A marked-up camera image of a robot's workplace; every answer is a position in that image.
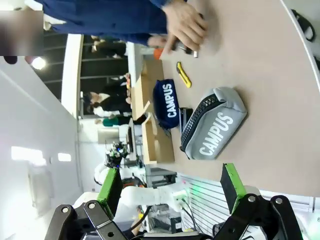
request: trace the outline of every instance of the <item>screw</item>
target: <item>screw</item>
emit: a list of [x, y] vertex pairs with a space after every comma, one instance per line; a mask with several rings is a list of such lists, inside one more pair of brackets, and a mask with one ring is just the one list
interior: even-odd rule
[[254, 197], [254, 196], [248, 197], [248, 201], [249, 201], [250, 203], [253, 203], [255, 200], [256, 200], [256, 197]]
[[90, 203], [88, 207], [89, 207], [90, 209], [94, 209], [95, 206], [96, 206], [96, 205], [95, 205], [94, 203]]
[[278, 197], [278, 198], [275, 200], [275, 202], [276, 202], [277, 204], [282, 204], [282, 199], [281, 199], [280, 197]]
[[68, 211], [69, 211], [69, 209], [67, 207], [62, 208], [63, 213], [67, 213]]

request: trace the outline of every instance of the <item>gray pencil case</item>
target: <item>gray pencil case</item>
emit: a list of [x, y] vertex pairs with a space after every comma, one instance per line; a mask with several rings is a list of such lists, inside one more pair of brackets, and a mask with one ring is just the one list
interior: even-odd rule
[[211, 89], [187, 122], [180, 149], [189, 159], [214, 160], [246, 115], [246, 107], [233, 88]]

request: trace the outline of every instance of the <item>cardboard box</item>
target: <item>cardboard box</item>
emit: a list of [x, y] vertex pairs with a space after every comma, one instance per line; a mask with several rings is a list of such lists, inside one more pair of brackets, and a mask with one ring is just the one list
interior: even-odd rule
[[158, 125], [153, 113], [142, 123], [144, 164], [172, 163], [175, 161], [171, 135]]
[[162, 61], [146, 59], [142, 72], [131, 89], [132, 118], [137, 120], [144, 113], [153, 113], [153, 90], [157, 80], [164, 79]]

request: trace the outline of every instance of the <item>black zipper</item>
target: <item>black zipper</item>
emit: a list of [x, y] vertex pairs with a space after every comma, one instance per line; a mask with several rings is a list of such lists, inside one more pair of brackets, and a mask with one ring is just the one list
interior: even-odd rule
[[203, 99], [197, 108], [195, 109], [194, 113], [192, 114], [190, 120], [188, 121], [187, 125], [185, 126], [182, 135], [181, 135], [181, 146], [180, 150], [185, 152], [186, 147], [194, 135], [198, 123], [201, 119], [201, 117], [208, 111], [218, 107], [219, 105], [225, 103], [224, 101], [219, 101], [217, 96], [215, 94], [212, 94], [210, 96], [207, 96], [205, 99]]

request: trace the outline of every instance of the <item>blue jacket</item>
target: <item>blue jacket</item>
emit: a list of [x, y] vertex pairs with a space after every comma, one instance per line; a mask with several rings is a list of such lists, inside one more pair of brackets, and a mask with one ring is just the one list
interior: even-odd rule
[[147, 45], [150, 34], [166, 34], [161, 7], [167, 0], [36, 0], [50, 17], [66, 21], [52, 29], [65, 34], [111, 36]]

